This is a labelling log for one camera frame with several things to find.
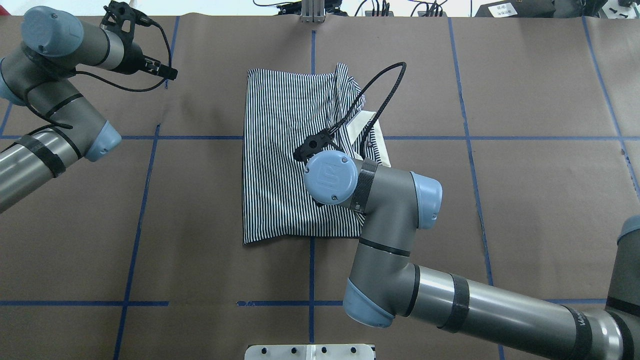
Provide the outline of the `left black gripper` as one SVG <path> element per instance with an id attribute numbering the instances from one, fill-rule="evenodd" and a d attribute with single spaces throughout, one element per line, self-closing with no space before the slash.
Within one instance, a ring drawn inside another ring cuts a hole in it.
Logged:
<path id="1" fill-rule="evenodd" d="M 178 70 L 162 64 L 148 55 L 144 55 L 142 48 L 135 42 L 123 48 L 123 57 L 119 63 L 119 72 L 122 75 L 133 75 L 138 71 L 154 76 L 160 76 L 165 80 L 174 81 L 178 77 Z"/>

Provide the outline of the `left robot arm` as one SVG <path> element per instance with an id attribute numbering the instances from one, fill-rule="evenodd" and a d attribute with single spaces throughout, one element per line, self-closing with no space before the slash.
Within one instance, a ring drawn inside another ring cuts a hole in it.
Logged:
<path id="1" fill-rule="evenodd" d="M 144 72 L 163 84 L 178 77 L 172 62 L 145 55 L 136 27 L 162 25 L 126 2 L 112 0 L 99 25 L 66 11 L 35 6 L 23 15 L 22 41 L 1 59 L 1 97 L 45 121 L 2 150 L 1 210 L 6 211 L 83 158 L 99 161 L 122 136 L 71 84 L 79 65 L 121 75 Z"/>

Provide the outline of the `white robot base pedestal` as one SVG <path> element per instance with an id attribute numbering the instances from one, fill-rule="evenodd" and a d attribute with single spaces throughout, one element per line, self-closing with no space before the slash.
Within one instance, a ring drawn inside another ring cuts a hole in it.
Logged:
<path id="1" fill-rule="evenodd" d="M 338 344 L 261 344 L 251 345 L 245 360 L 375 360 L 374 345 Z"/>

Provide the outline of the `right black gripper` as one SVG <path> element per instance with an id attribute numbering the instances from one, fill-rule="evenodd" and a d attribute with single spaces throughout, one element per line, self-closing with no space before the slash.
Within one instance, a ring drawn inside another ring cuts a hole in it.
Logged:
<path id="1" fill-rule="evenodd" d="M 307 136 L 306 139 L 299 145 L 294 153 L 293 159 L 297 162 L 308 162 L 311 157 L 317 155 L 327 148 L 332 147 L 334 150 L 345 152 L 336 142 L 334 142 L 335 135 L 329 130 L 320 130 L 318 133 Z"/>

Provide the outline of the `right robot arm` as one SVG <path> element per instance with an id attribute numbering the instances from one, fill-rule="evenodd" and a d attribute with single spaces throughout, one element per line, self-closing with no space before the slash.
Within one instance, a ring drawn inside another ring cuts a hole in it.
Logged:
<path id="1" fill-rule="evenodd" d="M 402 190 L 382 190 L 390 210 L 371 226 L 370 242 L 402 249 L 400 271 L 382 273 L 383 251 L 366 262 L 373 290 L 388 292 L 393 323 L 358 324 L 338 301 L 356 251 L 374 248 L 358 239 L 316 239 L 316 342 L 374 344 L 379 359 L 565 359 L 576 343 L 576 309 L 592 331 L 583 358 L 628 356 L 615 317 L 604 308 L 612 273 L 622 264 L 622 291 L 639 294 L 639 238 L 619 239 L 624 221 L 639 214 L 639 197 L 617 139 L 396 136 L 386 140 L 391 168 L 434 178 L 443 189 L 433 228 L 409 233 Z"/>

